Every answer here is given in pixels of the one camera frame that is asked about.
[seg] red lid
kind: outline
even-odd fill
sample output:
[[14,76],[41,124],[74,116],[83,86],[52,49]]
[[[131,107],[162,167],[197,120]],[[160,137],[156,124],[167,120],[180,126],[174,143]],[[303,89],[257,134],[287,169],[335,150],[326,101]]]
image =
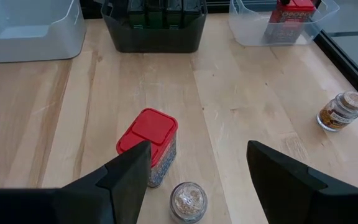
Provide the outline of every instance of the red lid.
[[291,0],[289,4],[283,6],[284,10],[288,11],[314,11],[314,4],[311,0]]
[[152,143],[153,167],[160,160],[177,129],[178,123],[175,118],[155,109],[146,108],[118,140],[117,152],[122,154],[141,141],[148,140]]

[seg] clear container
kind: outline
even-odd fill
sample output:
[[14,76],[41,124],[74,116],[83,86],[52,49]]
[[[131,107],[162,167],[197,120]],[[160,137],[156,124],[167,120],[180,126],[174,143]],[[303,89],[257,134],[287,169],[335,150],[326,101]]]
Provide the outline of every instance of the clear container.
[[327,131],[337,132],[358,118],[358,93],[338,94],[318,114],[317,122]]
[[0,62],[75,57],[85,31],[79,0],[0,0]]
[[198,223],[207,206],[205,191],[194,182],[181,183],[171,193],[170,212],[176,223]]
[[[307,22],[270,23],[271,11],[254,12],[246,8],[242,0],[231,0],[229,25],[234,38],[241,45],[306,45],[313,41],[338,10],[339,6],[333,0],[322,0]],[[283,27],[297,27],[297,38],[294,41],[279,42],[267,37],[266,33],[270,30],[282,30]]]

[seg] jar lid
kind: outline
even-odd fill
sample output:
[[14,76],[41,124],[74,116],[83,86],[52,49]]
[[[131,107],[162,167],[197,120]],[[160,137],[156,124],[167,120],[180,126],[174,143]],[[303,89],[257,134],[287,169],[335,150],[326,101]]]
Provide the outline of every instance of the jar lid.
[[184,182],[173,189],[170,208],[176,220],[196,223],[204,216],[208,206],[205,191],[194,182]]
[[135,121],[117,142],[117,152],[122,154],[142,141],[152,145],[152,167],[157,165],[169,142],[175,136],[178,123],[175,118],[152,108],[140,112]]
[[341,103],[351,109],[351,110],[357,110],[358,111],[358,92],[354,91],[347,91],[343,94],[343,97],[341,99]]

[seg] storage bin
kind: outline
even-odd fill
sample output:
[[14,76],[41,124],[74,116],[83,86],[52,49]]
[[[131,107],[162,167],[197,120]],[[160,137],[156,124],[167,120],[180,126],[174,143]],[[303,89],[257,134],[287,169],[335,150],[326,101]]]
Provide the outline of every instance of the storage bin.
[[109,29],[114,46],[120,52],[139,53],[192,53],[198,50],[207,15],[206,1],[201,0],[202,15],[182,29],[131,29],[113,16],[122,16],[126,7],[117,12],[114,2],[106,0],[102,5],[102,16]]
[[[241,0],[231,0],[229,25],[234,38],[241,45],[306,45],[313,41],[338,10],[339,6],[333,0],[322,0],[313,15],[304,22],[269,23],[271,11],[254,12],[246,8]],[[295,34],[295,40],[283,42],[269,37],[269,33],[279,32],[286,27],[297,27],[299,33]]]
[[144,109],[117,142],[117,152],[122,154],[142,141],[150,141],[152,163],[149,187],[158,187],[167,174],[177,154],[177,129],[175,118],[155,109]]
[[72,58],[85,30],[78,0],[0,0],[0,62]]

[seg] seasoning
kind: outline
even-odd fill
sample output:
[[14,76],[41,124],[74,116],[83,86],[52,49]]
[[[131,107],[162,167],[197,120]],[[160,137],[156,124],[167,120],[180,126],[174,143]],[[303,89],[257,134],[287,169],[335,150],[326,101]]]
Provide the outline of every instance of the seasoning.
[[265,37],[270,43],[295,43],[315,10],[310,0],[277,1]]
[[169,29],[179,29],[182,12],[181,0],[166,0],[165,5],[167,7],[167,27]]
[[149,187],[161,185],[177,154],[177,129],[175,118],[155,109],[144,109],[117,142],[117,152],[122,154],[141,141],[150,141],[152,163]]
[[205,191],[194,182],[184,182],[173,189],[170,211],[177,223],[197,223],[208,206]]
[[144,0],[129,0],[128,3],[129,24],[133,29],[146,27]]
[[149,27],[151,29],[162,29],[164,0],[147,0],[147,17],[149,18]]
[[183,0],[183,26],[189,26],[201,16],[200,0]]
[[358,93],[338,94],[318,114],[317,122],[327,131],[340,131],[358,117]]

